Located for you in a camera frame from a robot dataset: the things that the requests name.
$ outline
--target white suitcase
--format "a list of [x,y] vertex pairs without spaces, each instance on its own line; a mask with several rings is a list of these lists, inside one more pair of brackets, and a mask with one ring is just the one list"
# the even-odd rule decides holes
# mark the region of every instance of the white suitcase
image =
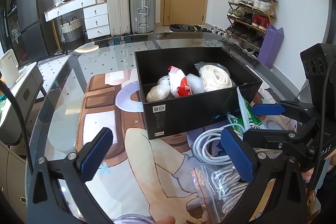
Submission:
[[131,32],[129,0],[107,0],[107,11],[113,37]]

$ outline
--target red and white package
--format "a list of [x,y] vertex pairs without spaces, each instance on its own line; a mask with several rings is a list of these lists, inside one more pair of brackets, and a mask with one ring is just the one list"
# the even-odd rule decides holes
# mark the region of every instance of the red and white package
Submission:
[[170,92],[174,97],[193,95],[188,86],[185,74],[179,68],[169,67]]

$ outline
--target purple bag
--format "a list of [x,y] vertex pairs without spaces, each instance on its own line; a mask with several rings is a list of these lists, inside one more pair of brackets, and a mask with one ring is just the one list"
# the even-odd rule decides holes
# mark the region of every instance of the purple bag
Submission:
[[258,55],[259,62],[271,69],[274,60],[278,55],[283,39],[284,29],[281,28],[277,30],[272,24],[270,24]]

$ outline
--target nike shoe box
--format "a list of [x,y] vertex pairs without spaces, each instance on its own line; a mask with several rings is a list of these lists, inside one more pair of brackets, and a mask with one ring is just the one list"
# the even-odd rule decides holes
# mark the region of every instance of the nike shoe box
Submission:
[[[188,132],[227,120],[227,114],[238,117],[237,86],[242,96],[251,103],[262,80],[244,64],[221,47],[164,48],[135,52],[139,93],[143,105],[148,139],[157,139]],[[158,80],[168,75],[174,66],[185,75],[199,75],[194,64],[218,63],[230,72],[234,87],[194,95],[147,102],[148,92]]]

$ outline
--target red sneaker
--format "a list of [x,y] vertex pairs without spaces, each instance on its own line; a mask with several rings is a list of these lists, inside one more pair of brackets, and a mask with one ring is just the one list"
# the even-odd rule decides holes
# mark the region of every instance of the red sneaker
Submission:
[[259,24],[259,29],[263,31],[267,31],[267,28],[269,26],[269,19],[267,17],[259,16],[260,19],[260,24]]
[[260,15],[254,14],[253,19],[252,19],[252,26],[258,28],[260,25],[260,20],[261,20]]

